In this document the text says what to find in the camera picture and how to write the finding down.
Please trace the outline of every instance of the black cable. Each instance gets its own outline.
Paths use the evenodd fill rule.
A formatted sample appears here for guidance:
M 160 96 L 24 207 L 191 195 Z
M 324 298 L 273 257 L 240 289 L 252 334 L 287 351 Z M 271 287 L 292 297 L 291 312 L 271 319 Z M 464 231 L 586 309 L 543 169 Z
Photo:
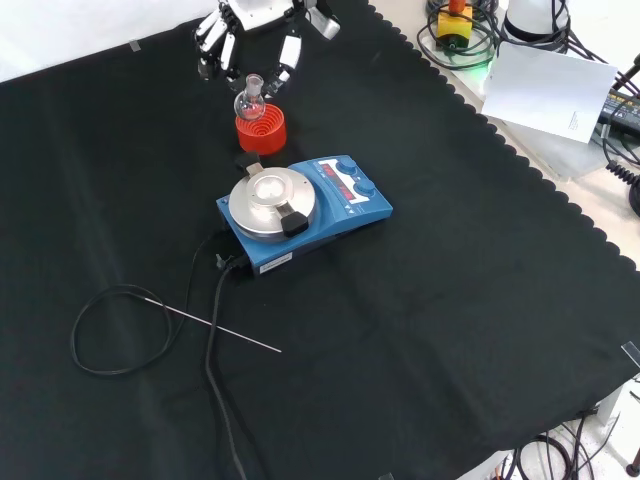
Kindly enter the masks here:
M 513 38 L 510 38 L 504 31 L 504 25 L 502 28 L 499 28 L 498 17 L 495 14 L 497 5 L 491 2 L 489 3 L 489 8 L 487 9 L 485 8 L 486 7 L 485 4 L 487 3 L 489 2 L 476 1 L 471 3 L 466 3 L 466 6 L 473 7 L 473 16 L 468 17 L 462 13 L 450 12 L 448 10 L 448 3 L 444 3 L 443 0 L 428 0 L 427 1 L 427 25 L 425 25 L 418 32 L 417 42 L 418 42 L 418 46 L 420 47 L 420 50 L 422 50 L 422 53 L 429 59 L 429 61 L 431 61 L 432 63 L 440 67 L 443 67 L 449 70 L 454 70 L 454 71 L 468 70 L 468 69 L 472 69 L 480 66 L 485 66 L 485 65 L 488 65 L 493 60 L 492 56 L 489 53 L 491 52 L 492 49 L 495 49 L 496 54 L 498 54 L 500 42 L 507 42 L 513 45 L 528 46 L 533 48 L 543 48 L 543 49 L 554 50 L 554 51 L 558 50 L 561 53 L 564 53 L 567 51 L 569 46 L 569 38 L 570 38 L 569 33 L 571 32 L 570 17 L 564 27 L 557 26 L 557 19 L 565 10 L 567 11 L 567 15 L 569 15 L 568 7 L 566 5 L 565 0 L 562 0 L 562 6 L 558 12 L 555 12 L 555 3 L 553 3 L 554 12 L 555 12 L 552 15 L 553 24 L 554 24 L 553 32 L 550 33 L 549 35 L 540 37 L 538 40 L 528 41 L 528 42 L 518 41 L 518 40 L 514 40 Z M 457 48 L 455 46 L 445 44 L 437 37 L 437 35 L 435 34 L 432 28 L 432 25 L 435 22 L 437 22 L 438 15 L 441 12 L 446 12 L 451 17 L 463 18 L 471 22 L 473 25 L 473 28 L 483 32 L 484 36 L 481 37 L 478 43 L 476 43 L 471 47 Z M 472 57 L 472 56 L 479 56 L 483 54 L 488 54 L 489 57 L 481 61 L 472 62 L 465 65 L 454 65 L 451 63 L 444 63 L 442 60 L 440 60 L 431 52 L 429 52 L 422 44 L 421 36 L 426 30 L 429 31 L 429 34 L 431 35 L 431 37 L 433 38 L 435 44 L 439 47 L 439 49 L 444 51 L 445 55 L 449 57 L 452 57 L 454 55 Z M 483 49 L 475 50 L 477 47 L 479 47 L 484 43 L 486 43 L 486 46 Z
M 569 32 L 569 48 L 573 52 L 577 53 L 583 58 L 586 58 L 587 60 L 598 61 L 600 63 L 606 64 L 609 63 L 602 57 L 596 55 L 591 50 L 586 48 L 573 31 Z M 621 84 L 620 87 L 626 87 L 630 92 L 633 93 L 633 95 L 640 95 L 640 89 L 638 89 L 638 87 L 631 81 L 629 77 L 626 76 L 626 74 L 618 70 L 618 72 L 616 73 L 616 78 L 618 78 L 618 81 Z
M 238 456 L 238 452 L 236 451 L 236 444 L 233 440 L 233 432 L 231 430 L 231 422 L 229 421 L 229 415 L 227 414 L 227 409 L 224 404 L 224 398 L 222 397 L 222 392 L 218 388 L 216 383 L 215 376 L 213 375 L 213 371 L 211 370 L 211 353 L 213 351 L 213 339 L 215 337 L 216 326 L 218 324 L 218 309 L 220 305 L 220 293 L 222 291 L 222 285 L 224 284 L 225 278 L 227 275 L 235 268 L 233 262 L 227 268 L 224 269 L 220 279 L 218 280 L 218 285 L 216 287 L 216 294 L 213 301 L 213 311 L 211 313 L 211 328 L 209 330 L 209 340 L 207 341 L 207 354 L 205 357 L 205 370 L 207 372 L 207 378 L 209 379 L 209 383 L 211 384 L 211 388 L 213 388 L 213 393 L 216 396 L 216 400 L 218 401 L 218 406 L 220 407 L 220 412 L 222 413 L 222 418 L 224 419 L 224 425 L 227 430 L 227 437 L 229 439 L 229 446 L 231 447 L 231 455 L 233 456 L 233 463 L 238 471 L 238 475 L 242 480 L 247 480 L 247 477 L 244 473 L 244 467 L 242 466 L 242 462 L 240 461 L 240 457 Z
M 576 431 L 576 442 L 573 445 L 573 458 L 571 459 L 571 475 L 572 478 L 578 478 L 578 463 L 580 461 L 580 445 L 582 444 L 582 429 L 587 418 L 583 415 Z
M 629 152 L 629 155 L 631 155 L 633 157 L 633 159 L 635 161 L 631 161 L 628 158 L 624 157 L 624 155 L 622 155 L 622 157 L 625 158 L 625 160 L 627 160 L 628 162 L 631 162 L 635 165 L 640 166 L 640 157 L 638 157 L 638 155 L 636 154 L 636 152 L 633 151 L 633 149 L 629 146 L 629 144 L 627 143 L 627 141 L 624 139 L 625 134 L 623 133 L 622 135 L 620 135 L 620 144 L 624 147 L 624 149 Z
M 511 460 L 511 465 L 509 466 L 509 471 L 507 472 L 506 477 L 504 477 L 504 480 L 511 480 L 511 476 L 513 475 L 513 472 L 515 472 L 516 470 L 516 458 L 519 455 L 519 450 L 516 448 L 513 451 L 513 459 Z
M 518 472 L 520 472 L 520 476 L 522 477 L 522 480 L 529 480 L 529 477 L 527 477 L 527 475 L 524 472 L 524 469 L 522 468 L 522 451 L 527 445 L 531 443 L 536 443 L 536 442 L 541 442 L 541 443 L 549 442 L 549 445 L 551 447 L 555 448 L 558 452 L 560 452 L 560 455 L 562 455 L 562 459 L 564 460 L 564 465 L 565 465 L 565 473 L 562 476 L 562 480 L 569 480 L 571 476 L 571 466 L 572 466 L 572 460 L 569 457 L 569 452 L 567 452 L 567 449 L 564 448 L 564 446 L 559 441 L 557 441 L 555 438 L 550 438 L 548 435 L 536 435 L 529 442 L 525 443 L 523 446 L 516 449 L 514 463 L 518 466 Z M 550 458 L 551 457 L 549 457 L 549 468 L 551 468 Z
M 191 296 L 191 283 L 193 281 L 193 273 L 195 271 L 195 266 L 196 266 L 196 260 L 198 258 L 199 253 L 202 251 L 202 248 L 211 240 L 212 237 L 207 238 L 206 240 L 204 240 L 200 246 L 196 249 L 195 253 L 193 254 L 193 259 L 191 261 L 191 271 L 189 273 L 189 281 L 187 283 L 187 291 L 185 292 L 185 298 L 184 298 L 184 311 L 187 312 L 189 309 L 189 299 Z M 80 360 L 80 357 L 78 355 L 78 327 L 80 326 L 80 324 L 82 323 L 82 320 L 84 320 L 86 317 L 86 314 L 89 312 L 89 310 L 91 310 L 97 303 L 99 303 L 100 301 L 106 299 L 106 298 L 112 298 L 112 297 L 116 297 L 116 296 L 121 296 L 121 295 L 125 295 L 125 296 L 129 296 L 129 297 L 135 297 L 135 298 L 139 298 L 139 299 L 143 299 L 144 297 L 148 297 L 152 300 L 155 300 L 156 302 L 160 303 L 162 305 L 162 310 L 163 310 L 163 314 L 164 314 L 164 321 L 165 321 L 165 328 L 167 330 L 167 337 L 162 345 L 162 347 L 160 347 L 160 350 L 158 350 L 158 352 L 156 352 L 154 355 L 151 356 L 151 358 L 143 361 L 140 365 L 136 365 L 133 367 L 124 367 L 124 368 L 119 368 L 119 369 L 111 369 L 111 370 L 99 370 L 96 368 L 92 368 L 92 367 L 88 367 L 87 365 L 85 365 L 84 363 L 82 363 L 82 361 Z M 141 370 L 145 367 L 148 367 L 149 365 L 151 365 L 153 362 L 155 362 L 156 360 L 159 360 L 161 357 L 163 357 L 173 346 L 176 338 L 178 337 L 178 335 L 180 334 L 180 331 L 182 330 L 182 327 L 184 325 L 186 317 L 184 317 L 184 315 L 181 315 L 181 319 L 179 320 L 177 326 L 174 324 L 173 322 L 173 318 L 171 316 L 171 313 L 169 312 L 169 310 L 167 309 L 167 307 L 165 306 L 164 302 L 160 299 L 160 297 L 158 297 L 156 294 L 154 294 L 153 292 L 147 290 L 146 288 L 142 288 L 138 285 L 130 285 L 130 284 L 121 284 L 121 285 L 114 285 L 112 287 L 109 287 L 105 290 L 103 290 L 102 292 L 98 293 L 97 295 L 95 295 L 93 298 L 91 298 L 80 310 L 80 313 L 78 314 L 78 316 L 76 317 L 76 321 L 73 324 L 73 328 L 71 329 L 71 337 L 70 337 L 70 350 L 71 350 L 71 359 L 73 360 L 73 362 L 82 370 L 84 370 L 87 373 L 90 373 L 91 375 L 96 375 L 96 376 L 101 376 L 101 377 L 108 377 L 108 376 L 116 376 L 116 375 L 127 375 L 129 373 L 133 373 L 136 372 L 138 370 Z
M 549 474 L 551 475 L 551 480 L 556 480 L 553 476 L 553 465 L 551 465 L 551 452 L 549 451 L 549 430 L 547 430 L 546 434 L 546 444 L 547 444 L 547 462 L 549 462 Z
M 584 467 L 587 463 L 591 464 L 591 460 L 593 460 L 596 457 L 596 455 L 598 455 L 602 451 L 602 449 L 607 445 L 607 442 L 609 442 L 609 439 L 611 438 L 611 434 L 613 433 L 613 430 L 616 428 L 616 425 L 618 424 L 619 420 L 620 420 L 620 414 L 618 414 L 616 421 L 613 423 L 611 430 L 609 430 L 609 433 L 607 434 L 607 437 L 604 439 L 604 442 L 602 443 L 602 445 L 600 445 L 600 448 L 598 448 L 598 450 L 596 450 L 593 455 L 588 457 L 587 460 L 582 465 L 580 465 L 580 467 L 578 468 L 578 471 L 582 470 L 582 467 Z
M 420 29 L 420 31 L 416 36 L 416 39 L 417 39 L 418 46 L 420 47 L 420 50 L 422 50 L 422 53 L 425 55 L 425 57 L 429 59 L 429 61 L 431 61 L 432 63 L 435 63 L 440 67 L 443 67 L 452 71 L 469 70 L 471 68 L 488 65 L 489 62 L 491 62 L 493 55 L 490 52 L 492 49 L 495 49 L 496 47 L 495 35 L 493 34 L 490 28 L 487 28 L 485 25 L 483 25 L 483 22 L 491 23 L 490 17 L 491 16 L 495 17 L 495 10 L 497 9 L 497 4 L 495 5 L 491 4 L 492 5 L 490 7 L 491 10 L 487 11 L 482 7 L 479 7 L 479 5 L 481 5 L 482 3 L 488 3 L 488 2 L 477 1 L 475 3 L 467 3 L 466 4 L 467 6 L 474 7 L 474 15 L 472 17 L 468 17 L 467 15 L 464 15 L 464 14 L 457 14 L 457 13 L 454 14 L 452 12 L 449 12 L 447 10 L 449 4 L 448 3 L 445 4 L 443 1 L 430 0 L 427 2 L 427 24 Z M 482 36 L 477 43 L 475 43 L 470 47 L 458 48 L 458 47 L 446 44 L 445 42 L 440 40 L 437 37 L 436 33 L 433 31 L 433 24 L 438 21 L 438 15 L 440 14 L 440 12 L 447 12 L 452 17 L 460 17 L 460 18 L 464 18 L 465 20 L 468 20 L 469 22 L 472 23 L 473 27 L 476 30 L 480 30 L 481 32 L 483 32 L 484 36 Z M 488 56 L 484 60 L 467 63 L 464 65 L 454 65 L 451 63 L 444 63 L 442 60 L 440 60 L 435 55 L 433 55 L 429 50 L 427 50 L 425 46 L 422 44 L 421 36 L 426 30 L 429 31 L 429 34 L 433 38 L 435 44 L 444 51 L 445 55 L 449 57 L 452 57 L 453 55 L 475 57 L 483 54 L 487 54 Z M 485 43 L 486 43 L 486 46 L 484 48 L 480 50 L 476 50 L 479 46 Z
M 573 433 L 573 430 L 571 430 L 566 423 L 561 423 L 561 425 L 564 427 L 564 429 L 569 432 L 571 434 L 571 436 L 576 440 L 576 443 L 580 446 L 580 448 L 582 449 L 582 454 L 584 455 L 585 458 L 585 463 L 587 463 L 589 465 L 589 474 L 591 476 L 591 480 L 595 480 L 596 476 L 595 473 L 593 471 L 593 465 L 591 465 L 591 461 L 589 460 L 589 454 L 587 453 L 587 449 L 584 447 L 583 443 L 578 439 L 578 437 L 576 436 L 575 433 Z
M 504 460 L 502 461 L 502 468 L 500 469 L 500 480 L 504 480 L 504 469 L 507 466 L 507 458 L 509 458 L 508 455 L 504 457 Z

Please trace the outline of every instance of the black tablecloth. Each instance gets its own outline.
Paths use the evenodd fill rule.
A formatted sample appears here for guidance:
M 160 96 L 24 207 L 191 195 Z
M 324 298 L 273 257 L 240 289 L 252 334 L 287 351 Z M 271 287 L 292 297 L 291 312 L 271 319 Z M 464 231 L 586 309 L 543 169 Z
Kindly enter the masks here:
M 217 366 L 251 479 L 455 478 L 633 375 L 620 345 L 640 335 L 640 282 L 397 30 L 363 1 L 334 3 L 333 42 L 302 29 L 277 99 L 289 143 L 267 163 L 349 154 L 394 215 L 263 278 L 234 275 L 220 323 L 283 353 L 221 333 Z M 236 478 L 206 327 L 125 378 L 87 376 L 68 351 L 78 310 L 109 284 L 181 305 L 239 178 L 233 97 L 197 78 L 191 28 L 0 86 L 3 479 Z M 272 65 L 281 34 L 250 42 L 247 68 Z M 201 316 L 218 275 L 206 253 Z M 91 365 L 163 341 L 154 307 L 94 313 Z

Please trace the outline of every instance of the white table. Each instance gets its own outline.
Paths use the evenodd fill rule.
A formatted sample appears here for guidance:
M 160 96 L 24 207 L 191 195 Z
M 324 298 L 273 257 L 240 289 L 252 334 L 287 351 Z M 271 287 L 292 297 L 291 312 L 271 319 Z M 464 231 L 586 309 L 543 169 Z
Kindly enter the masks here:
M 416 35 L 426 24 L 424 0 L 370 0 L 370 3 L 385 20 L 398 27 L 414 47 L 419 49 L 416 45 Z M 581 0 L 575 3 L 575 6 L 570 4 L 573 28 L 582 42 L 598 55 L 617 65 L 621 71 L 626 71 L 632 65 L 635 56 L 640 53 L 638 51 L 640 45 L 637 38 L 634 38 L 637 36 L 637 29 L 632 25 L 616 28 L 615 11 L 621 7 L 630 8 L 637 11 L 636 18 L 640 18 L 640 2 L 637 0 L 611 0 L 610 2 Z M 480 111 L 482 104 L 477 95 L 450 71 L 445 69 L 440 71 L 456 88 L 456 92 L 462 95 L 468 104 Z M 557 181 L 556 177 L 547 173 L 543 158 L 526 149 L 502 122 L 492 123 L 509 145 L 512 145 L 519 154 L 528 157 L 532 166 L 538 168 L 544 178 L 554 181 L 556 188 L 566 193 L 571 203 L 582 208 L 583 214 L 593 220 L 596 228 L 606 233 L 608 241 L 617 245 L 622 255 L 633 260 L 636 266 L 640 266 L 640 218 L 629 206 L 627 185 L 604 168 L 577 180 Z M 605 399 L 606 415 L 601 416 L 603 422 L 608 421 L 612 412 L 616 411 L 615 403 L 619 393 L 620 389 Z M 459 480 L 478 480 L 487 477 L 507 453 L 496 452 L 486 462 Z

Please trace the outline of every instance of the electronic equipment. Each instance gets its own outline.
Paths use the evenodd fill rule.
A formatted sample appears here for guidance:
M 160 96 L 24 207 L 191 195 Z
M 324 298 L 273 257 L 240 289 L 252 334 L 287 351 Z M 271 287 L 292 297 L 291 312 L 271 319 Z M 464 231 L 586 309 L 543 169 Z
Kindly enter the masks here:
M 254 153 L 239 165 L 247 176 L 217 204 L 257 275 L 393 211 L 346 155 L 262 168 Z
M 640 138 L 640 99 L 611 90 L 604 102 L 598 122 L 606 124 L 609 119 L 611 119 L 612 129 Z

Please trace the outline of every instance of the power cord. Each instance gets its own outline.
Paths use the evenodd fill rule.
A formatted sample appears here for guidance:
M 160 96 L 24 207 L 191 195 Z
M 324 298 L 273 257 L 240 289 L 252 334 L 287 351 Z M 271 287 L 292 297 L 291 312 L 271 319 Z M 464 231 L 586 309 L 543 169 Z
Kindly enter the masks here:
M 191 260 L 191 271 L 189 272 L 189 281 L 187 282 L 187 290 L 185 292 L 185 297 L 184 297 L 183 311 L 185 312 L 189 310 L 189 300 L 191 298 L 191 283 L 193 281 L 193 274 L 195 272 L 198 255 L 200 254 L 202 249 L 207 245 L 207 243 L 209 243 L 212 240 L 212 238 L 213 236 L 210 236 L 206 240 L 204 240 L 200 244 L 200 246 L 196 249 L 195 253 L 193 254 L 193 259 Z M 82 323 L 82 321 L 85 320 L 89 310 L 95 307 L 96 304 L 100 303 L 102 300 L 105 300 L 107 298 L 113 298 L 117 296 L 129 296 L 129 297 L 134 297 L 139 299 L 143 299 L 146 296 L 158 302 L 162 306 L 164 323 L 167 330 L 167 337 L 162 347 L 160 347 L 160 350 L 158 350 L 158 352 L 152 355 L 149 359 L 143 361 L 140 365 L 135 365 L 133 367 L 124 367 L 119 369 L 104 369 L 104 370 L 89 367 L 85 365 L 82 362 L 82 360 L 80 360 L 80 356 L 78 354 L 78 340 L 79 340 L 78 328 L 80 327 L 80 324 Z M 137 372 L 139 370 L 142 370 L 143 368 L 150 366 L 156 360 L 159 360 L 164 355 L 166 355 L 166 353 L 171 349 L 171 347 L 173 347 L 173 344 L 175 343 L 176 338 L 178 338 L 178 335 L 180 334 L 180 331 L 184 326 L 185 320 L 186 320 L 186 317 L 182 315 L 180 320 L 178 321 L 178 324 L 175 325 L 171 317 L 171 312 L 167 309 L 164 302 L 155 293 L 147 290 L 146 288 L 140 287 L 138 285 L 131 285 L 131 284 L 121 284 L 121 285 L 111 286 L 109 288 L 106 288 L 102 292 L 98 293 L 93 298 L 91 298 L 82 307 L 82 309 L 80 310 L 80 313 L 76 317 L 76 321 L 74 322 L 73 328 L 71 329 L 71 337 L 69 340 L 69 346 L 71 350 L 71 359 L 73 360 L 73 363 L 75 363 L 79 368 L 81 368 L 85 372 L 91 375 L 96 375 L 100 377 L 127 375 L 130 373 Z
M 213 340 L 215 337 L 216 326 L 218 324 L 218 309 L 220 306 L 220 293 L 222 292 L 222 285 L 224 284 L 224 280 L 227 278 L 227 275 L 234 268 L 239 268 L 244 266 L 245 260 L 241 259 L 238 261 L 232 261 L 222 272 L 220 275 L 220 279 L 218 280 L 218 285 L 216 287 L 216 295 L 213 301 L 213 311 L 211 312 L 211 328 L 209 329 L 209 340 L 207 341 L 207 354 L 205 357 L 205 370 L 207 372 L 207 378 L 209 379 L 209 383 L 211 384 L 211 388 L 213 389 L 213 393 L 216 396 L 216 400 L 218 402 L 218 406 L 220 407 L 220 412 L 222 413 L 222 418 L 224 420 L 224 425 L 227 430 L 227 438 L 229 439 L 229 446 L 231 447 L 231 455 L 233 456 L 233 463 L 238 471 L 238 475 L 242 480 L 247 480 L 247 476 L 244 472 L 244 467 L 242 462 L 240 461 L 240 457 L 238 456 L 238 452 L 236 451 L 236 444 L 233 440 L 233 430 L 231 429 L 231 422 L 229 420 L 229 415 L 227 414 L 227 408 L 225 407 L 224 398 L 222 397 L 222 392 L 220 388 L 218 388 L 218 384 L 216 383 L 216 378 L 211 370 L 211 355 L 213 352 Z
M 189 281 L 187 283 L 187 290 L 185 293 L 184 312 L 188 312 L 188 309 L 189 309 L 189 300 L 191 296 L 191 284 L 193 281 L 193 274 L 195 271 L 196 260 L 198 259 L 198 255 L 200 254 L 202 249 L 212 240 L 212 238 L 213 236 L 204 240 L 200 244 L 200 246 L 196 249 L 196 252 L 193 255 L 193 259 L 191 261 L 191 271 L 189 273 Z M 231 454 L 233 457 L 233 463 L 236 467 L 238 475 L 240 476 L 240 479 L 247 480 L 244 466 L 242 465 L 242 462 L 236 450 L 236 444 L 233 438 L 233 431 L 231 428 L 231 421 L 227 413 L 224 398 L 222 396 L 222 392 L 218 387 L 216 378 L 211 369 L 211 361 L 212 361 L 212 355 L 213 355 L 213 343 L 214 343 L 215 331 L 218 324 L 218 311 L 220 307 L 220 295 L 222 292 L 222 286 L 224 284 L 225 279 L 228 277 L 231 271 L 237 268 L 245 267 L 246 265 L 249 264 L 249 259 L 247 255 L 243 255 L 242 257 L 239 257 L 236 259 L 230 258 L 227 261 L 222 260 L 220 256 L 218 256 L 217 259 L 218 259 L 217 266 L 222 270 L 222 274 L 218 279 L 218 284 L 216 286 L 216 292 L 215 292 L 214 303 L 213 303 L 213 310 L 211 312 L 211 328 L 209 330 L 209 339 L 207 341 L 205 370 L 207 373 L 207 379 L 209 381 L 209 384 L 211 385 L 211 388 L 213 389 L 214 395 L 216 397 L 216 401 L 222 413 L 222 418 L 224 419 L 225 429 L 227 431 L 227 438 L 229 440 L 229 446 L 231 448 Z M 97 303 L 99 303 L 100 301 L 106 298 L 112 298 L 115 296 L 122 296 L 122 295 L 130 296 L 138 299 L 144 299 L 145 297 L 151 298 L 155 300 L 159 305 L 161 305 L 163 314 L 164 314 L 165 326 L 167 329 L 167 338 L 164 344 L 162 345 L 162 347 L 160 348 L 160 350 L 154 355 L 152 355 L 151 358 L 142 362 L 140 365 L 136 365 L 133 367 L 125 367 L 120 369 L 112 369 L 112 370 L 102 370 L 102 369 L 88 367 L 80 360 L 80 357 L 78 355 L 78 327 L 81 324 L 82 320 L 85 319 L 86 314 L 89 312 L 89 310 L 91 310 Z M 91 375 L 105 377 L 105 376 L 130 374 L 150 366 L 153 362 L 163 357 L 174 345 L 175 340 L 178 337 L 178 334 L 182 330 L 185 320 L 186 320 L 186 317 L 184 315 L 181 315 L 180 321 L 178 322 L 177 326 L 175 326 L 167 306 L 160 299 L 160 297 L 155 295 L 153 292 L 137 285 L 130 285 L 130 284 L 115 285 L 95 295 L 80 310 L 80 313 L 76 317 L 76 321 L 71 330 L 71 338 L 70 338 L 71 358 L 79 368 L 81 368 L 82 370 L 84 370 L 85 372 Z

